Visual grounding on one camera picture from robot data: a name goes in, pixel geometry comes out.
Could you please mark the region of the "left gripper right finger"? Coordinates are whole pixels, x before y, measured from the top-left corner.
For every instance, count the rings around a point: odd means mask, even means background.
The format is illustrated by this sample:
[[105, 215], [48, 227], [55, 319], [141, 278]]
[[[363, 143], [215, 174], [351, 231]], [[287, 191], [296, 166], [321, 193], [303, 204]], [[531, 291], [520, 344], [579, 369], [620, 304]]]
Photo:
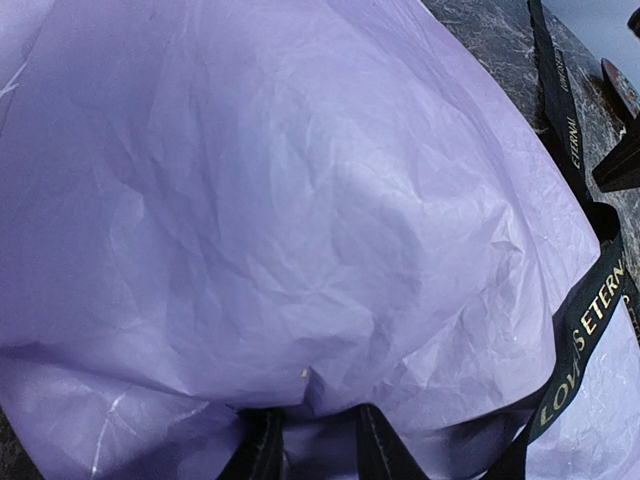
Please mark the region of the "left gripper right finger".
[[428, 480], [382, 411], [373, 404], [356, 408], [358, 478]]

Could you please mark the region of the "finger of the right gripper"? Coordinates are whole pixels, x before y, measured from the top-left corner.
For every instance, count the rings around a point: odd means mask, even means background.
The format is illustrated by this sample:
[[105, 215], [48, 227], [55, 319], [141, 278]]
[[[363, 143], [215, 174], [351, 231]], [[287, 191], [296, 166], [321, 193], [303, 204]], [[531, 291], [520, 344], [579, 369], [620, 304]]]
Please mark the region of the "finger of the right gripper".
[[620, 142], [593, 169], [592, 175], [604, 193], [639, 187], [639, 116], [629, 124]]

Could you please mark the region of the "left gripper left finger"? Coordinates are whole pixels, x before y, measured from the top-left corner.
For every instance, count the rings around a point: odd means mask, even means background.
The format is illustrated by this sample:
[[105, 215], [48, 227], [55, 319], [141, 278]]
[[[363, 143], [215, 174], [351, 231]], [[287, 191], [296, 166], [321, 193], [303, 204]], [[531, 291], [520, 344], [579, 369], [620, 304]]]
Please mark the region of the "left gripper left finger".
[[227, 463], [228, 479], [282, 478], [284, 459], [282, 409], [247, 409], [241, 413], [245, 432]]

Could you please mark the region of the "pink purple wrapping paper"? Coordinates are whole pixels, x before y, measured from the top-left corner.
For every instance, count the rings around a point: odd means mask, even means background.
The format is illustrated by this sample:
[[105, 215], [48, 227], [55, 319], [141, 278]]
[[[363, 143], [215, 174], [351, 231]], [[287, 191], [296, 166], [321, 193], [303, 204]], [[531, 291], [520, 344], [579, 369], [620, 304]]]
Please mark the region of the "pink purple wrapping paper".
[[1, 408], [44, 479], [635, 479], [616, 209], [542, 6], [554, 144], [423, 1], [5, 1]]

